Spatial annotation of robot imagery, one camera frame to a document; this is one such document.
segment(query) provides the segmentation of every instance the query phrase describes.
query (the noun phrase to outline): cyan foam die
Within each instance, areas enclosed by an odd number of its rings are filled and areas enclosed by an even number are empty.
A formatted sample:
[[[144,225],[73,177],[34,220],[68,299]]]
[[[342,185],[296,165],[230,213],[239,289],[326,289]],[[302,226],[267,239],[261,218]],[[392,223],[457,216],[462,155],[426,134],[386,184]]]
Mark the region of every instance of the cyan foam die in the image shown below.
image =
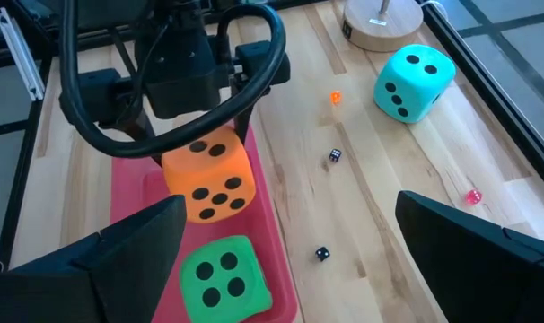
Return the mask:
[[[425,45],[408,45],[386,63],[373,98],[390,117],[414,123],[430,111],[454,76],[455,64],[442,52]]]

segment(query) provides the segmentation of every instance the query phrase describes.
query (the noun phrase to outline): black die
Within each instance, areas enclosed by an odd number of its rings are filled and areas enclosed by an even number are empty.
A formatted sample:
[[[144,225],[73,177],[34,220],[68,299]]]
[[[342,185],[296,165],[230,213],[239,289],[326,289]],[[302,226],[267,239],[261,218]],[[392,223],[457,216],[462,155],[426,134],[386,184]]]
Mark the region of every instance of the black die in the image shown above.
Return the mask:
[[[338,149],[332,149],[332,151],[329,153],[329,159],[333,162],[337,162],[340,159],[340,156],[342,155],[342,152]]]
[[[329,257],[329,251],[326,249],[326,247],[320,247],[318,250],[316,250],[316,257],[320,261],[324,261]]]

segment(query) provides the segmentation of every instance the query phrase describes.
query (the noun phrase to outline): die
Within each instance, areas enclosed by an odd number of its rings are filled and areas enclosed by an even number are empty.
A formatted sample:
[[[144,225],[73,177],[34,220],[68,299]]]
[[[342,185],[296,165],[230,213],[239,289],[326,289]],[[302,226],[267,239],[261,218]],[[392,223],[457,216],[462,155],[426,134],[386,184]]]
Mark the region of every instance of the die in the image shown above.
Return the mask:
[[[324,261],[329,257],[329,251],[326,249],[326,247],[320,247],[318,250],[316,250],[316,257],[320,261]]]
[[[408,45],[382,69],[373,98],[390,117],[414,123],[429,112],[455,72],[455,64],[442,52],[425,45]]]
[[[342,155],[342,152],[338,149],[332,149],[332,151],[329,153],[329,159],[333,162],[337,162],[340,159],[340,156]]]
[[[476,205],[477,203],[481,202],[481,197],[483,195],[480,191],[476,189],[472,189],[468,194],[466,194],[466,202],[470,205]]]
[[[231,236],[188,255],[180,289],[192,322],[240,322],[272,307],[272,294],[250,240]]]
[[[185,197],[187,220],[193,223],[233,216],[256,196],[248,155],[228,126],[163,154],[162,171],[171,194]]]
[[[342,93],[340,91],[333,91],[329,94],[329,100],[333,105],[338,105],[342,101]]]

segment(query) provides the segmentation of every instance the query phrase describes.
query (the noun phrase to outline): small die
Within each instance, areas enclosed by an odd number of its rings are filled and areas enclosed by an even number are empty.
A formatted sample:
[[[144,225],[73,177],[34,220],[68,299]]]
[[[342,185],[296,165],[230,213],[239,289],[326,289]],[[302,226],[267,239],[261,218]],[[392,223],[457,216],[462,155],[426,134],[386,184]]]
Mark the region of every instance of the small die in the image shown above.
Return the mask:
[[[329,257],[329,251],[326,249],[326,247],[320,247],[318,250],[316,250],[316,257],[320,261],[324,261]]]
[[[480,191],[476,189],[472,189],[468,194],[466,194],[466,201],[468,204],[476,205],[477,203],[481,202],[482,194]]]
[[[333,91],[329,95],[329,100],[332,101],[333,105],[338,105],[342,101],[342,93],[340,91]]]
[[[342,155],[342,152],[338,149],[332,149],[332,151],[329,153],[329,159],[333,162],[337,162],[340,159],[340,156]]]

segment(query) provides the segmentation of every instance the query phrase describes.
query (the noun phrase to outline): metal pole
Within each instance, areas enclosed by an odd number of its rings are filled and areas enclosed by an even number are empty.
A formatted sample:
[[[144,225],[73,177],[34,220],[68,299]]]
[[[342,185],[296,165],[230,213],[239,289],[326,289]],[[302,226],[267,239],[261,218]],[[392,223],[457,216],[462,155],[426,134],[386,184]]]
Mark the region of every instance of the metal pole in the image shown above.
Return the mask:
[[[380,14],[384,14],[388,11],[388,5],[390,4],[390,0],[383,0],[382,1],[382,8],[380,8]]]

